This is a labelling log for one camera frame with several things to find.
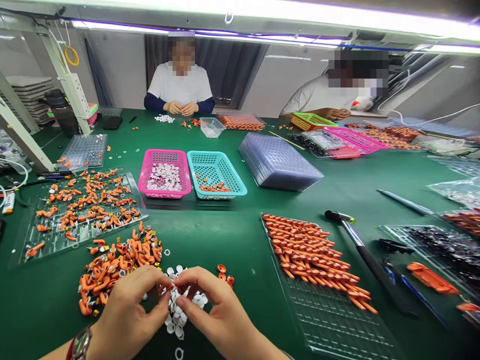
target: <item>yellow cable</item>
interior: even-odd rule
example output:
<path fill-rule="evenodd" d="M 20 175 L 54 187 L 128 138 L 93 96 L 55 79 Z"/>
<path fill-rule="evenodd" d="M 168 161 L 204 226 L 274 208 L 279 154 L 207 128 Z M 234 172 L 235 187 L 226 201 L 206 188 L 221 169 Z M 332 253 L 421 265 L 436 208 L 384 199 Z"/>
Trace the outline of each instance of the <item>yellow cable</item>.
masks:
<path fill-rule="evenodd" d="M 69 58 L 68 50 L 70 50 L 71 53 L 73 54 L 73 57 L 74 57 L 73 61 L 70 60 L 70 58 Z M 75 49 L 73 47 L 65 46 L 63 48 L 63 55 L 65 56 L 66 62 L 69 63 L 70 65 L 77 67 L 80 64 L 79 55 L 77 54 L 77 52 L 75 51 Z"/>

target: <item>white t-shirt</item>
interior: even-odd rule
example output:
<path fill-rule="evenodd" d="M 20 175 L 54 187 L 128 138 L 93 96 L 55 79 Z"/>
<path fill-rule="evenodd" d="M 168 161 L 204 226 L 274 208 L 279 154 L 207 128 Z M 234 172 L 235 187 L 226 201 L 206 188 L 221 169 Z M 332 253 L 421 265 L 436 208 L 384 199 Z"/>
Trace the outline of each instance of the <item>white t-shirt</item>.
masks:
<path fill-rule="evenodd" d="M 323 74 L 295 91 L 280 115 L 323 108 L 350 109 L 357 96 L 357 88 L 329 87 L 329 77 Z"/>
<path fill-rule="evenodd" d="M 148 92 L 167 103 L 176 101 L 180 106 L 212 97 L 209 77 L 203 67 L 192 66 L 186 76 L 177 76 L 168 62 L 157 66 Z"/>

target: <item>worker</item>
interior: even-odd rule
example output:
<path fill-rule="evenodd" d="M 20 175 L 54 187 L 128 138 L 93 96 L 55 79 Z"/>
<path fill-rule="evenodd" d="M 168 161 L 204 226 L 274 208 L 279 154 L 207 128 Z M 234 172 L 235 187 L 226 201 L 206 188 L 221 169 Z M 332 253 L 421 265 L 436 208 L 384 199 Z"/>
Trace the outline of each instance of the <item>worker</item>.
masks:
<path fill-rule="evenodd" d="M 145 109 L 189 117 L 211 114 L 215 100 L 204 68 L 195 64 L 195 33 L 171 31 L 168 62 L 158 65 L 143 99 Z"/>
<path fill-rule="evenodd" d="M 291 359 L 255 328 L 227 282 L 204 268 L 193 267 L 183 271 L 173 283 L 178 289 L 191 286 L 188 296 L 179 296 L 176 305 L 225 359 Z M 95 324 L 42 359 L 133 359 L 164 325 L 169 313 L 170 291 L 160 297 L 149 313 L 139 304 L 142 296 L 156 286 L 162 289 L 171 284 L 170 278 L 148 263 L 132 271 L 116 282 Z M 212 302 L 210 313 L 192 302 L 197 289 Z M 166 330 L 161 335 L 171 336 Z"/>
<path fill-rule="evenodd" d="M 350 116 L 359 92 L 365 92 L 360 89 L 369 90 L 376 79 L 388 76 L 388 53 L 384 51 L 334 51 L 333 54 L 328 70 L 295 91 L 280 118 L 290 120 L 293 113 L 311 113 L 334 122 L 343 120 Z"/>

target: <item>hand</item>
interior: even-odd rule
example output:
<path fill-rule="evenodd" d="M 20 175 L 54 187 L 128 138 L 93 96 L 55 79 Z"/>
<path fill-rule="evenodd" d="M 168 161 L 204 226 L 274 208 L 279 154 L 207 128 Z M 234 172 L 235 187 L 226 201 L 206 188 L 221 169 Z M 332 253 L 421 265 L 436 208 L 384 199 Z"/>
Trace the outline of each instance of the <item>hand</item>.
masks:
<path fill-rule="evenodd" d="M 352 114 L 352 113 L 350 112 L 350 110 L 340 109 L 337 118 L 338 118 L 339 120 L 343 120 L 343 119 L 349 117 L 351 114 Z"/>
<path fill-rule="evenodd" d="M 165 111 L 168 111 L 172 114 L 180 114 L 180 112 L 182 111 L 182 107 L 180 106 L 180 104 L 176 101 L 171 101 L 171 102 L 167 102 L 165 103 L 165 105 L 163 105 L 163 110 Z"/>
<path fill-rule="evenodd" d="M 151 265 L 144 265 L 119 279 L 100 319 L 92 325 L 86 360 L 132 359 L 164 324 L 169 311 L 170 291 L 146 313 L 140 301 L 155 285 L 168 287 L 172 281 Z"/>
<path fill-rule="evenodd" d="M 183 271 L 175 280 L 180 289 L 191 286 L 188 296 L 176 300 L 191 323 L 199 329 L 227 360 L 288 360 L 252 324 L 239 299 L 223 280 L 201 267 Z M 213 304 L 210 314 L 192 302 L 197 291 Z"/>
<path fill-rule="evenodd" d="M 190 101 L 187 105 L 181 108 L 181 115 L 187 117 L 196 113 L 198 110 L 199 106 L 193 101 Z"/>

